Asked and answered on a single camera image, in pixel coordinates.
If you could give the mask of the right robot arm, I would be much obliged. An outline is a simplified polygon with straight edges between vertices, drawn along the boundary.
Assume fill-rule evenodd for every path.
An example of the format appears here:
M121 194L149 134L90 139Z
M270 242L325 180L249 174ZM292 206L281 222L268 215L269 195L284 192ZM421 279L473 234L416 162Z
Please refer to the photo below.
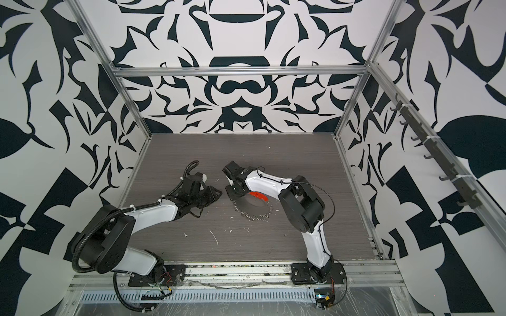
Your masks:
M230 200L260 193L280 202L287 219L298 230L306 246L306 263L300 265L293 283L324 283L331 276L334 260L324 234L323 199L303 176L284 179L259 168L244 168L232 161L223 168L229 181L225 187Z

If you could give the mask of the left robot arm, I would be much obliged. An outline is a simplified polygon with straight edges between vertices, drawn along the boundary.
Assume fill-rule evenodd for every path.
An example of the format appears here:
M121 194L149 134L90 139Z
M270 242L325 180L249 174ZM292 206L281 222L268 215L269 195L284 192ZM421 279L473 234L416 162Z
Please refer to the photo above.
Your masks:
M206 175L197 172L184 176L176 190L145 205L119 209L104 205L72 242L72 269L76 273L134 273L158 277L164 261L148 250L130 246L133 234L186 215L199 218L192 210L203 211L223 195L206 184Z

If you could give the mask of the right small circuit board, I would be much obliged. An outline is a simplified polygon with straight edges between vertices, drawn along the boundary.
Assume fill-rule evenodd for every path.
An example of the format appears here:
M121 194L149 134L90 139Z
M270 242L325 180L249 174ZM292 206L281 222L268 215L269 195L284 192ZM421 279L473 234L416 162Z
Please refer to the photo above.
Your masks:
M331 308L335 302L335 293L324 289L315 290L315 303L320 309Z

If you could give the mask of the grey hook rack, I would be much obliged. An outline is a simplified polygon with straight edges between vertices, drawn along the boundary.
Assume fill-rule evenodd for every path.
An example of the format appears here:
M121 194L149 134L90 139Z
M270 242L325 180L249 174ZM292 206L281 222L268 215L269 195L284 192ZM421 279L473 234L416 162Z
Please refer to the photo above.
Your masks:
M463 201L458 201L457 205L469 206L471 209L481 207L483 203L478 197L477 190L470 184L470 175L459 171L460 167L457 167L456 160L451 158L441 138L430 134L430 127L416 114L414 105L403 103L399 99L399 94L395 95L395 102L396 105L391 110L399 112L404 118L400 124L409 126L415 133L411 140L419 142L427 149L429 154L425 155L424 159L433 159L444 173L444 176L439 176L440 181L451 182L462 197Z

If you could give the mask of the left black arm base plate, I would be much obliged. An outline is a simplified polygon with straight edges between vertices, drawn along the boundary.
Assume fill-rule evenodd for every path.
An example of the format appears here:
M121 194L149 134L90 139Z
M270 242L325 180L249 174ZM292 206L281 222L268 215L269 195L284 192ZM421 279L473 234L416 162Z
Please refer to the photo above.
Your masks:
M154 270L146 275L132 274L129 279L129 287L172 287L177 283L183 282L187 266L183 264L158 265Z

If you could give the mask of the aluminium front rail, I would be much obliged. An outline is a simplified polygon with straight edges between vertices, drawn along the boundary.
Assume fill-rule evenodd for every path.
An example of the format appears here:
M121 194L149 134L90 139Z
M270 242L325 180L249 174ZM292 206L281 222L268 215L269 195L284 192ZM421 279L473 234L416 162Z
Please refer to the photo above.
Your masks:
M182 272L170 268L159 282L161 288L249 289L249 288L329 288L336 292L353 288L390 288L406 291L407 286L393 260L341 260L344 272L321 284L297 285L291 280L291 262L193 262L184 263Z

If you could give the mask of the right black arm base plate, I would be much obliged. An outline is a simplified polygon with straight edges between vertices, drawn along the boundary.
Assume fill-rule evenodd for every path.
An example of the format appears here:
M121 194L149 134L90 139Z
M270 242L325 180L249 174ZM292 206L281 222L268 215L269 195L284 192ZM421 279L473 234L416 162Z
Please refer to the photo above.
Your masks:
M312 263L292 263L291 282L295 285L307 284L345 284L346 272L341 263L330 260L322 268Z

